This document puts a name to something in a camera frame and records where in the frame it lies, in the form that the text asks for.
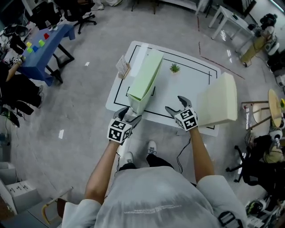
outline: colorful block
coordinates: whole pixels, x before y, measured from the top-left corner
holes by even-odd
[[[27,52],[28,52],[28,53],[32,53],[32,52],[33,52],[33,49],[30,48],[30,47],[28,47],[28,48],[27,48]]]
[[[37,52],[38,49],[39,49],[39,48],[38,48],[37,46],[33,46],[34,52]]]
[[[39,45],[40,45],[40,47],[42,47],[45,45],[45,42],[43,40],[39,40]]]
[[[48,39],[48,38],[49,38],[49,34],[45,33],[45,34],[44,34],[44,38],[45,38],[45,39]]]
[[[28,48],[30,48],[32,46],[32,43],[31,42],[27,42],[26,45],[27,45]]]

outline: white cabinet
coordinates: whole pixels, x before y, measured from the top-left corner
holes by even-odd
[[[4,185],[0,180],[0,194],[15,214],[29,209],[41,201],[37,189],[29,181]]]

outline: desk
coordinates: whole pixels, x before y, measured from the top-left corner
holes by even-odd
[[[217,30],[214,32],[214,34],[212,35],[212,39],[214,40],[216,38],[216,36],[218,35],[218,33],[222,30],[224,24],[227,21],[230,21],[234,24],[236,24],[237,26],[240,27],[240,29],[231,36],[231,39],[233,39],[241,30],[245,30],[246,32],[248,32],[250,34],[250,36],[254,36],[253,31],[248,29],[248,23],[246,23],[243,19],[241,19],[239,16],[236,15],[236,17],[238,18],[237,20],[232,17],[234,15],[233,12],[229,11],[228,9],[220,6],[218,11],[216,12],[214,18],[212,19],[211,23],[209,24],[209,28],[211,28],[215,22],[215,20],[217,19],[217,17],[219,16],[219,14],[222,13],[224,18],[222,20],[222,22],[220,23],[219,27],[217,28]]]
[[[49,38],[47,40],[44,38],[45,33],[49,34]],[[54,79],[53,77],[56,77],[62,83],[59,70],[53,71],[48,66],[48,62],[53,55],[57,60],[58,67],[61,68],[74,60],[73,56],[69,54],[62,45],[60,45],[60,42],[64,37],[69,37],[70,40],[75,39],[73,26],[69,24],[61,24],[58,26],[57,31],[53,30],[49,32],[47,28],[40,30],[30,42],[33,44],[32,46],[35,45],[39,47],[39,40],[43,40],[45,45],[40,47],[37,52],[28,53],[26,49],[23,53],[26,59],[18,71],[26,75],[28,78],[45,81],[48,86],[51,86]],[[69,57],[68,60],[61,62],[58,59],[58,57],[54,54],[57,47]],[[45,68],[47,68],[51,74],[46,73]]]
[[[118,78],[118,75],[116,76],[106,102],[106,108],[118,111],[123,107],[130,106],[127,91],[143,62],[144,56],[151,49],[163,52],[164,56],[155,88],[142,117],[150,121],[178,127],[171,115],[165,110],[165,106],[174,110],[182,109],[183,106],[177,98],[178,95],[181,95],[190,99],[193,108],[197,109],[197,94],[212,84],[220,76],[221,71],[219,68],[192,56],[156,45],[138,41],[131,43],[125,54],[131,70],[124,80]],[[177,75],[174,75],[169,69],[172,63],[176,63],[180,67],[180,72]],[[217,136],[219,126],[199,127],[199,131],[202,134]]]

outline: small card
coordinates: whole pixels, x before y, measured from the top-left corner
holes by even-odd
[[[116,64],[116,68],[118,69],[119,74],[122,76],[127,73],[129,68],[124,56],[119,59],[118,63]]]

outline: paper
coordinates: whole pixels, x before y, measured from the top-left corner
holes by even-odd
[[[63,133],[64,133],[64,130],[60,130],[60,131],[59,131],[58,137],[59,137],[60,139],[62,139]]]
[[[127,73],[128,66],[124,56],[119,59],[116,64],[116,68],[118,69],[120,75],[125,75]]]

